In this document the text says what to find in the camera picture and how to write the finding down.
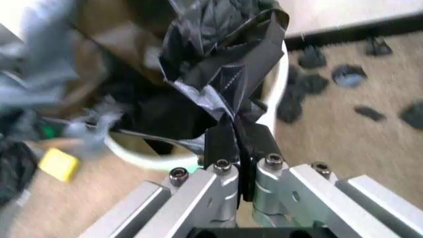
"yellow object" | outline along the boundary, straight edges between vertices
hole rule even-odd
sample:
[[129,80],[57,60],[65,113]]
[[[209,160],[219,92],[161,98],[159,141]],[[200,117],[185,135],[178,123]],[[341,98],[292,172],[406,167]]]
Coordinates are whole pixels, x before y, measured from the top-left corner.
[[56,148],[51,148],[38,163],[38,167],[56,179],[68,182],[75,173],[78,164],[77,158]]

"beige carpet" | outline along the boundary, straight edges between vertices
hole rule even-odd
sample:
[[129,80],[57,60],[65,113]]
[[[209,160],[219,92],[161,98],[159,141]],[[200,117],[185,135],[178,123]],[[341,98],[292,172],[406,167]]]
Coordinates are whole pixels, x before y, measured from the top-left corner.
[[[328,67],[320,70],[323,76],[330,78],[337,64],[356,63],[368,81],[357,89],[331,82],[322,95],[306,98],[299,121],[278,122],[276,140],[291,166],[325,161],[341,178],[367,174],[423,208],[423,132],[397,117],[405,105],[423,97],[423,33],[387,42],[394,55],[379,59],[363,56],[363,43],[324,48]],[[297,61],[296,56],[290,55],[291,62]],[[353,106],[359,104],[379,110],[387,120],[376,123],[356,114]],[[141,181],[160,182],[165,176],[110,153],[83,163],[71,183],[38,171],[29,200],[9,227],[9,237],[76,237]],[[254,225],[251,204],[243,204],[237,220],[241,226]],[[0,226],[0,237],[5,236]]]
[[[323,48],[328,65],[315,71],[330,80],[329,87],[305,99],[295,124],[278,122],[276,140],[292,166],[324,161],[341,178],[367,174],[423,209],[423,131],[397,116],[423,99],[423,32],[386,42],[394,54],[383,58],[365,56],[364,42]],[[297,63],[300,53],[290,54],[290,61]],[[356,89],[336,85],[331,70],[344,63],[361,65],[368,80]],[[387,120],[358,115],[355,105],[370,106]]]

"white wall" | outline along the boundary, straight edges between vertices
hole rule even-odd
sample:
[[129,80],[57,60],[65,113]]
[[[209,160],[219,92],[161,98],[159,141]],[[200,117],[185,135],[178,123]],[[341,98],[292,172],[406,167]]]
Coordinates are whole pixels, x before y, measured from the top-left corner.
[[423,0],[279,0],[287,36],[423,11]]

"hex socket screw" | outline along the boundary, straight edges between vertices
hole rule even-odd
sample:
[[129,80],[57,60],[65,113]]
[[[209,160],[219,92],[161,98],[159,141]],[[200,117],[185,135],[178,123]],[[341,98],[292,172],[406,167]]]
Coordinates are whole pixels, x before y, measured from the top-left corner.
[[268,165],[272,170],[280,170],[282,168],[283,161],[283,157],[275,153],[270,153],[265,158],[266,165]]
[[177,167],[169,172],[170,183],[175,187],[180,187],[189,177],[185,168]]
[[232,164],[226,159],[220,159],[213,164],[213,170],[217,175],[224,175],[231,170]]
[[325,179],[330,178],[330,174],[332,173],[332,171],[330,170],[329,165],[327,165],[325,162],[321,162],[321,161],[313,162],[311,163],[310,166],[312,167],[312,169],[318,172]]

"baseboard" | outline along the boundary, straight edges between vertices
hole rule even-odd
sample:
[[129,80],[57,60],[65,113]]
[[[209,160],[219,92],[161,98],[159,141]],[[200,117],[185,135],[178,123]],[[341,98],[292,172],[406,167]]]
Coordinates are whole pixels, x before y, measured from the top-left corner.
[[307,46],[325,46],[361,41],[368,37],[391,36],[423,30],[423,11],[360,25],[305,33],[285,38],[288,51],[302,50]]

